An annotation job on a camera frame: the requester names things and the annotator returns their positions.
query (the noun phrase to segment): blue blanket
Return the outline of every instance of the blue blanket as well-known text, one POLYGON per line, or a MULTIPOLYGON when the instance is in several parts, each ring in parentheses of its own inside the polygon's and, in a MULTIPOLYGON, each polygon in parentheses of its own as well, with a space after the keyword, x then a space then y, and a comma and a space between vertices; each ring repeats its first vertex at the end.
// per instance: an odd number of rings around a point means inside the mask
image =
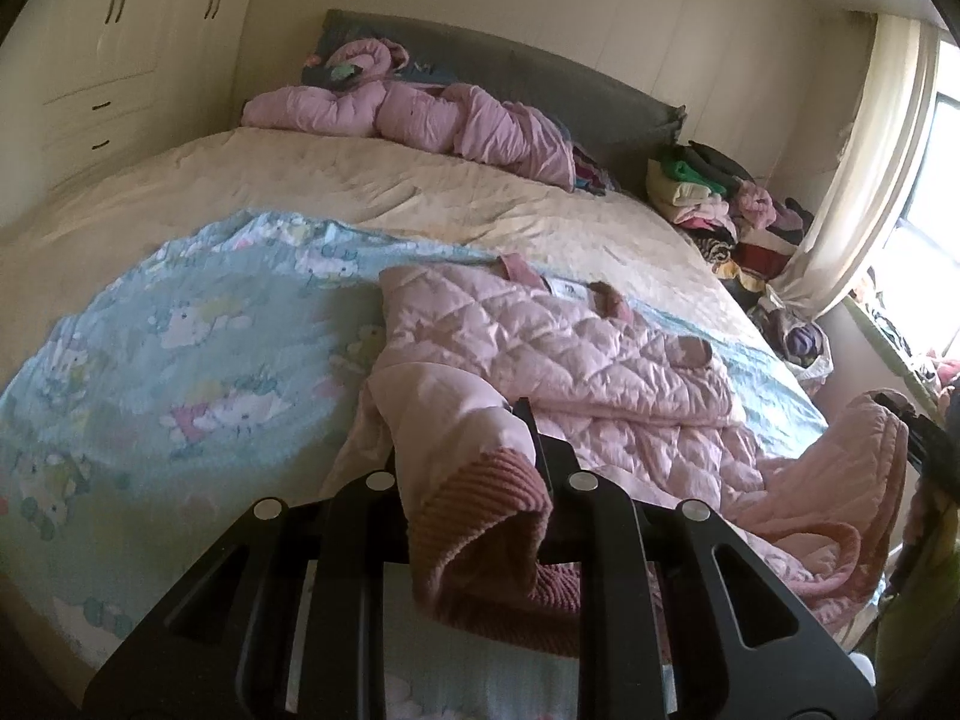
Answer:
MULTIPOLYGON (((0 396, 0 571, 102 664, 253 500, 316 496, 383 346, 381 269, 490 259, 281 213, 241 212, 168 242, 61 319, 0 396)), ((823 432, 773 355, 711 340, 767 451, 795 457, 823 432)), ((395 702, 573 717, 569 661, 425 624, 403 600, 402 572, 388 572, 390 583, 395 702), (467 661, 454 678, 440 666, 457 658, 467 661), (477 659, 488 677, 468 683, 477 659), (539 677, 521 679, 520 661, 539 677)))

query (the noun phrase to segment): drawer handle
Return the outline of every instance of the drawer handle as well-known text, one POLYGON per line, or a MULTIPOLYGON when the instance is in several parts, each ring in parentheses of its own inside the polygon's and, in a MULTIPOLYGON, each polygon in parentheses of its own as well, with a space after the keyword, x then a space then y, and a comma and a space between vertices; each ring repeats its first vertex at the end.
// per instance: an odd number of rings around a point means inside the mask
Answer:
POLYGON ((127 7, 127 0, 120 0, 120 10, 117 11, 117 19, 113 23, 120 23, 120 19, 123 18, 123 9, 127 7))
POLYGON ((203 20, 206 21, 210 17, 210 10, 213 9, 213 0, 208 0, 206 3, 206 13, 203 14, 203 20))
POLYGON ((117 4, 117 0, 110 0, 109 9, 107 9, 107 18, 104 19, 104 23, 110 23, 110 16, 113 15, 113 6, 117 4))
POLYGON ((217 14, 220 12, 220 3, 221 3, 222 1, 223 1, 223 0, 217 0, 217 4, 216 4, 216 5, 214 6, 214 8, 213 8, 213 15, 210 16, 210 19, 217 18, 217 14))

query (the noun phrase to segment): headboard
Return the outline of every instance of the headboard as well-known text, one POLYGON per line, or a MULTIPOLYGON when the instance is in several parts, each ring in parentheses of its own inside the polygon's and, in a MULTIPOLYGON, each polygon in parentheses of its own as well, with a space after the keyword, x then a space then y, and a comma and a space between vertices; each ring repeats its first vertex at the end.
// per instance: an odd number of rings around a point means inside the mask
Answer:
POLYGON ((328 10, 317 53, 326 60, 339 46, 385 37, 416 62, 482 86, 498 100, 533 105, 562 122, 573 140, 639 197, 647 159, 677 141, 685 110, 569 59, 512 40, 442 23, 328 10))

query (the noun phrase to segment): curtain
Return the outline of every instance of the curtain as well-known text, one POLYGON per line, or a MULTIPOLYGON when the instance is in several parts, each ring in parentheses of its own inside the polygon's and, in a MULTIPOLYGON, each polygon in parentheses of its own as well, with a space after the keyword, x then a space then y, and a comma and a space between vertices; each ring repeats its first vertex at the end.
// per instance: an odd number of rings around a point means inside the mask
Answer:
POLYGON ((886 241, 920 167, 936 101, 937 28, 881 15, 850 141, 805 240, 770 289, 816 319, 886 241))

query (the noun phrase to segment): silver screw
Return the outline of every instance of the silver screw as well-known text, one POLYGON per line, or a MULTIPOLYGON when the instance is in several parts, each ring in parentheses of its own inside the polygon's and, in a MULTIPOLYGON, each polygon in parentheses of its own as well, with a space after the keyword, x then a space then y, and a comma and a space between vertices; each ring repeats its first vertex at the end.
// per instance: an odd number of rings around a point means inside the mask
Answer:
POLYGON ((390 490, 394 485, 394 476, 386 471, 376 471, 367 477, 367 487, 382 493, 383 490, 390 490))
POLYGON ((589 493, 591 490, 596 490, 597 485, 600 484, 597 482, 597 478, 589 471, 572 473, 567 481, 571 488, 579 490, 581 493, 589 493))
POLYGON ((694 522, 704 522, 710 519, 710 507, 703 501, 683 501, 680 511, 683 512, 684 517, 692 519, 694 522))
POLYGON ((283 511, 283 504, 277 498, 264 498, 253 507, 253 516, 257 519, 273 519, 279 517, 283 511))

